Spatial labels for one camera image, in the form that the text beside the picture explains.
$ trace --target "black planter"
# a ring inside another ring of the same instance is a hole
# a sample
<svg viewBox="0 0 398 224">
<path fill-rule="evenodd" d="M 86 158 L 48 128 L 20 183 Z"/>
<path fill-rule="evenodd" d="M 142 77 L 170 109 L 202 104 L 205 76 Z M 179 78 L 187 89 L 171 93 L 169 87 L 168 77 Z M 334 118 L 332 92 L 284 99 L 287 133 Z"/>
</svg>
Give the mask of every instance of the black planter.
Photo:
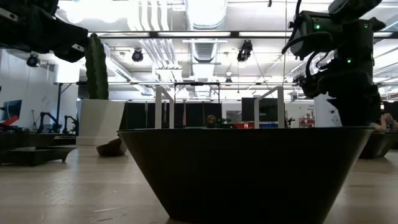
<svg viewBox="0 0 398 224">
<path fill-rule="evenodd" d="M 1 133 L 0 150 L 20 147 L 47 147 L 55 137 L 56 134 Z"/>
<path fill-rule="evenodd" d="M 371 129 L 120 131 L 170 218 L 323 223 Z"/>
<path fill-rule="evenodd" d="M 384 157 L 387 152 L 394 147 L 396 139 L 398 137 L 397 132 L 391 133 L 379 133 L 373 132 L 366 143 L 360 159 L 375 159 Z"/>
<path fill-rule="evenodd" d="M 48 161 L 62 160 L 65 162 L 73 147 L 41 147 L 37 149 L 15 149 L 0 152 L 0 165 L 16 164 L 37 166 Z"/>
<path fill-rule="evenodd" d="M 122 140 L 120 138 L 97 147 L 98 154 L 103 157 L 123 156 L 125 155 L 126 151 L 127 148 L 122 145 Z"/>
</svg>

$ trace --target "spotlight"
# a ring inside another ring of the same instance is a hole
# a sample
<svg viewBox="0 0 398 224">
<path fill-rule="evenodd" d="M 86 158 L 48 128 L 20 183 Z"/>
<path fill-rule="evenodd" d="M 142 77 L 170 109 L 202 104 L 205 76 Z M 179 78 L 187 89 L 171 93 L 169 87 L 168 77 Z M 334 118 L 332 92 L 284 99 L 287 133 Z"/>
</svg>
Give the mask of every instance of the spotlight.
<svg viewBox="0 0 398 224">
<path fill-rule="evenodd" d="M 134 49 L 134 53 L 132 54 L 131 59 L 133 60 L 133 62 L 141 62 L 144 59 L 142 49 Z"/>
<path fill-rule="evenodd" d="M 31 54 L 26 61 L 27 66 L 37 68 L 40 66 L 40 59 L 38 54 Z"/>
<path fill-rule="evenodd" d="M 251 52 L 253 51 L 253 45 L 251 40 L 244 40 L 242 47 L 239 49 L 238 58 L 239 62 L 245 62 L 251 56 Z"/>
</svg>

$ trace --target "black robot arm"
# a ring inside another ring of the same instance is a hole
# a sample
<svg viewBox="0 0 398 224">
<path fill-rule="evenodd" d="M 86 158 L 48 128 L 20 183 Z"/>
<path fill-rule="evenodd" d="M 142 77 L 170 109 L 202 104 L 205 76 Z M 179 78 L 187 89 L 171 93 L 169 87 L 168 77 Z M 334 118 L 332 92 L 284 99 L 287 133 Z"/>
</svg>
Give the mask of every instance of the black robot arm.
<svg viewBox="0 0 398 224">
<path fill-rule="evenodd" d="M 365 126 L 380 114 L 380 96 L 373 83 L 373 35 L 385 24 L 376 18 L 359 19 L 375 8 L 381 0 L 335 0 L 329 13 L 302 11 L 289 27 L 292 36 L 282 53 L 291 52 L 307 60 L 305 76 L 295 79 L 306 96 L 329 94 L 336 99 L 343 126 Z M 317 54 L 334 52 L 334 59 L 310 73 L 310 64 Z"/>
<path fill-rule="evenodd" d="M 54 17 L 58 0 L 0 0 L 0 48 L 76 62 L 85 55 L 88 30 Z"/>
</svg>

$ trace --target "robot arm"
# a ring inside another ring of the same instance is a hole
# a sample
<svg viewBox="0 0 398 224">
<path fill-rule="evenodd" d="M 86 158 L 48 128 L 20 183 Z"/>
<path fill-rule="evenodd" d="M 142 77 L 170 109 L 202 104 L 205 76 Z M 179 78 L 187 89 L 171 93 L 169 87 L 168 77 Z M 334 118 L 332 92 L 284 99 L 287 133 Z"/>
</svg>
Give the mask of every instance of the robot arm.
<svg viewBox="0 0 398 224">
<path fill-rule="evenodd" d="M 302 11 L 298 0 L 294 28 L 282 53 L 291 52 L 304 60 L 304 77 L 295 79 L 306 96 L 329 94 L 343 126 L 365 126 L 380 116 L 380 96 L 373 83 L 373 34 L 385 27 L 376 18 L 359 19 L 381 0 L 334 0 L 329 13 Z M 316 74 L 310 64 L 316 55 L 334 51 L 334 59 Z"/>
<path fill-rule="evenodd" d="M 0 0 L 0 47 L 54 54 L 68 62 L 85 55 L 88 30 L 54 17 L 58 0 Z"/>
</svg>

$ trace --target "flower pot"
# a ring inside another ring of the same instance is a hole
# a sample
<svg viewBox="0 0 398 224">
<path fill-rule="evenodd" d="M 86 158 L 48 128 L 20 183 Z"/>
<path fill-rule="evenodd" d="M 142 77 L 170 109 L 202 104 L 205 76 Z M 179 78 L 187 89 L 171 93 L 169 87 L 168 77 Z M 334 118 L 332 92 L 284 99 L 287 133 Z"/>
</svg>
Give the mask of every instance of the flower pot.
<svg viewBox="0 0 398 224">
<path fill-rule="evenodd" d="M 79 118 L 78 146 L 100 146 L 117 139 L 124 103 L 110 100 L 81 100 L 77 103 Z"/>
</svg>

